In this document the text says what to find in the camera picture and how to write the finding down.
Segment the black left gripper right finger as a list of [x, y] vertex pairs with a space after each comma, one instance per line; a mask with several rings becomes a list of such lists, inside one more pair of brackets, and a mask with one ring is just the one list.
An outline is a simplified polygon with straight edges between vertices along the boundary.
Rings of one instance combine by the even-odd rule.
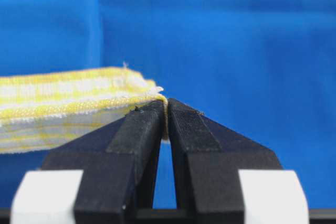
[[176, 199], [198, 223], [308, 223], [297, 174], [276, 154], [169, 99]]

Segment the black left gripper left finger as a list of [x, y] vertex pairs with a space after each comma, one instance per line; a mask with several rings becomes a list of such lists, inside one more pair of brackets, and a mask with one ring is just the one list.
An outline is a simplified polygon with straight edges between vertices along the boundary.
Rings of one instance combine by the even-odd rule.
[[163, 129], [163, 102], [153, 101], [51, 150], [21, 181], [10, 222], [124, 223], [138, 189], [153, 203]]

